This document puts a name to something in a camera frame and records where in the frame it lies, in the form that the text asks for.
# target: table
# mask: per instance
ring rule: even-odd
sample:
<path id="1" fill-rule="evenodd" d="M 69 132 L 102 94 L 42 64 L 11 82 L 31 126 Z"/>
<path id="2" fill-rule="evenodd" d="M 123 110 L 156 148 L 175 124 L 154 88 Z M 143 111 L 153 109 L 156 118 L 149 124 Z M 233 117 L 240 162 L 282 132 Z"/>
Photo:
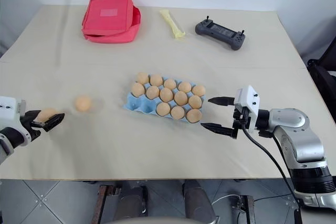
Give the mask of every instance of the table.
<path id="1" fill-rule="evenodd" d="M 0 166 L 0 178 L 157 179 L 275 178 L 269 158 L 242 132 L 234 140 L 199 124 L 188 124 L 122 108 L 139 71 L 193 81 L 207 98 L 234 96 L 251 84 L 261 109 L 297 108 L 310 116 L 321 138 L 329 169 L 336 175 L 335 124 L 302 60 L 275 12 L 170 8 L 185 29 L 181 40 L 159 14 L 140 7 L 142 24 L 129 44 L 84 40 L 85 6 L 44 6 L 0 59 L 2 95 L 27 101 L 27 109 L 54 107 L 66 113 L 49 133 Z M 246 31 L 238 51 L 196 35 L 206 15 L 233 30 Z M 73 101 L 94 98 L 91 113 L 79 113 Z M 204 103 L 202 122 L 232 125 L 232 107 Z M 273 141 L 254 137 L 285 165 Z"/>

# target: gray controller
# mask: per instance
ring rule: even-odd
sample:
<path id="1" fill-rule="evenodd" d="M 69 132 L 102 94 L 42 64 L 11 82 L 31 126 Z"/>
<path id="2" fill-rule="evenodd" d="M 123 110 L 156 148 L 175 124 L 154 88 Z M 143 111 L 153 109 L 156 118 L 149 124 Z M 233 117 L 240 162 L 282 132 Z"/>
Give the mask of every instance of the gray controller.
<path id="1" fill-rule="evenodd" d="M 209 16 L 196 25 L 195 32 L 199 35 L 206 34 L 228 43 L 232 50 L 238 50 L 241 48 L 245 40 L 244 30 L 241 32 L 232 31 L 224 26 L 214 23 L 211 19 L 209 19 Z"/>

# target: red fabric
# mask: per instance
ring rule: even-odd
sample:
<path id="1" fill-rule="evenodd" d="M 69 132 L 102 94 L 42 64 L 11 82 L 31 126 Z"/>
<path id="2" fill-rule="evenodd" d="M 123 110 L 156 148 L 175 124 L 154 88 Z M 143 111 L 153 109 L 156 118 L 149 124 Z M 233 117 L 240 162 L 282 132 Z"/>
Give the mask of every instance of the red fabric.
<path id="1" fill-rule="evenodd" d="M 90 0 L 82 32 L 92 42 L 126 43 L 137 35 L 140 21 L 140 11 L 132 0 Z"/>

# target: brown egg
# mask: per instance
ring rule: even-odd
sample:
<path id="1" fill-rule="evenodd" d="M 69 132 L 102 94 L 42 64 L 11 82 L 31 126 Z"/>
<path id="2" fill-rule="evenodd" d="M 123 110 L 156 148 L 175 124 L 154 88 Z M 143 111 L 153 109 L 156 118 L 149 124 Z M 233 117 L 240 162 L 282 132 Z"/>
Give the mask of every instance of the brown egg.
<path id="1" fill-rule="evenodd" d="M 184 114 L 184 109 L 181 106 L 175 106 L 170 112 L 170 115 L 172 115 L 173 119 L 176 120 L 182 119 L 184 117 Z"/>
<path id="2" fill-rule="evenodd" d="M 56 115 L 56 114 L 58 114 L 57 110 L 53 108 L 46 108 L 46 109 L 41 110 L 40 113 L 38 113 L 34 121 L 44 123 L 49 118 L 51 118 L 53 115 Z"/>
<path id="3" fill-rule="evenodd" d="M 196 85 L 192 90 L 193 94 L 198 95 L 199 97 L 205 95 L 205 87 L 202 85 Z"/>
<path id="4" fill-rule="evenodd" d="M 163 84 L 163 79 L 159 74 L 152 74 L 151 75 L 151 85 L 152 86 L 161 86 Z"/>
<path id="5" fill-rule="evenodd" d="M 197 95 L 193 95 L 192 97 L 190 97 L 188 103 L 193 109 L 199 109 L 200 107 L 202 107 L 202 100 Z"/>
<path id="6" fill-rule="evenodd" d="M 149 82 L 149 77 L 147 73 L 140 72 L 137 74 L 137 82 L 141 84 L 146 84 Z"/>
<path id="7" fill-rule="evenodd" d="M 178 85 L 178 90 L 183 91 L 184 93 L 188 93 L 191 91 L 191 84 L 189 82 L 186 81 L 182 81 L 179 85 Z"/>
<path id="8" fill-rule="evenodd" d="M 153 100 L 158 97 L 160 94 L 160 90 L 157 86 L 150 86 L 146 91 L 146 96 L 148 99 Z"/>
<path id="9" fill-rule="evenodd" d="M 156 112 L 160 116 L 168 115 L 170 112 L 170 106 L 166 102 L 161 102 L 156 106 Z"/>
<path id="10" fill-rule="evenodd" d="M 183 106 L 187 104 L 188 97 L 184 92 L 178 91 L 175 94 L 174 101 L 177 103 L 177 105 Z"/>
<path id="11" fill-rule="evenodd" d="M 169 88 L 163 88 L 160 91 L 160 98 L 164 102 L 170 102 L 173 99 L 173 92 Z"/>
<path id="12" fill-rule="evenodd" d="M 199 110 L 192 109 L 187 112 L 187 120 L 191 123 L 196 123 L 202 118 L 202 113 Z"/>
<path id="13" fill-rule="evenodd" d="M 164 81 L 163 86 L 165 88 L 169 88 L 170 90 L 173 90 L 176 88 L 176 81 L 173 79 L 167 79 Z"/>
<path id="14" fill-rule="evenodd" d="M 77 97 L 75 100 L 75 107 L 77 111 L 86 112 L 91 108 L 91 106 L 92 106 L 91 97 L 87 95 L 81 95 Z"/>
<path id="15" fill-rule="evenodd" d="M 133 84 L 132 86 L 132 90 L 131 90 L 132 95 L 134 95 L 135 97 L 139 97 L 142 94 L 145 94 L 145 88 L 142 84 L 136 82 L 135 84 Z"/>

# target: egg carton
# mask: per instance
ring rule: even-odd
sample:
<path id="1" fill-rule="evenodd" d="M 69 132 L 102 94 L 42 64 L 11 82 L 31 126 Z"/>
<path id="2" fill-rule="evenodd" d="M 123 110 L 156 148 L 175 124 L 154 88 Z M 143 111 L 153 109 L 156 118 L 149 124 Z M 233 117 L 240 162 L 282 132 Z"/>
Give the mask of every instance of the egg carton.
<path id="1" fill-rule="evenodd" d="M 165 80 L 170 79 L 170 78 L 162 77 L 162 79 L 163 79 L 163 82 L 164 82 Z M 177 87 L 179 86 L 179 84 L 182 81 L 181 80 L 175 80 L 175 82 L 176 82 L 176 88 L 172 90 L 174 97 L 175 97 L 175 94 L 178 92 Z M 190 84 L 192 86 L 192 89 L 193 89 L 194 86 L 196 86 L 196 84 L 194 84 L 192 82 L 190 82 Z M 160 99 L 160 97 L 156 97 L 153 100 L 150 100 L 150 99 L 147 98 L 146 91 L 150 86 L 151 86 L 150 83 L 144 84 L 145 94 L 142 94 L 139 97 L 135 97 L 134 95 L 132 95 L 131 92 L 128 93 L 127 103 L 123 106 L 124 109 L 130 110 L 130 111 L 140 111 L 144 114 L 153 114 L 153 115 L 157 115 L 161 118 L 171 118 L 171 119 L 173 119 L 173 117 L 170 115 L 170 113 L 168 115 L 165 115 L 165 116 L 160 116 L 160 115 L 157 114 L 156 106 L 163 101 Z M 161 91 L 164 88 L 164 86 L 160 85 L 160 86 L 158 86 L 158 88 Z M 193 96 L 194 94 L 190 91 L 190 92 L 186 93 L 186 95 L 187 95 L 188 100 L 189 100 L 189 97 Z M 205 95 L 201 96 L 200 98 L 202 100 L 202 107 L 203 107 L 203 102 L 205 101 Z M 176 102 L 174 101 L 174 99 L 172 101 L 168 102 L 168 104 L 169 104 L 171 109 L 174 108 L 175 106 L 178 106 L 176 104 Z M 181 118 L 180 121 L 190 123 L 186 118 L 186 114 L 189 110 L 192 109 L 191 106 L 187 103 L 186 105 L 183 105 L 181 107 L 184 109 L 185 113 L 184 113 L 184 117 Z"/>

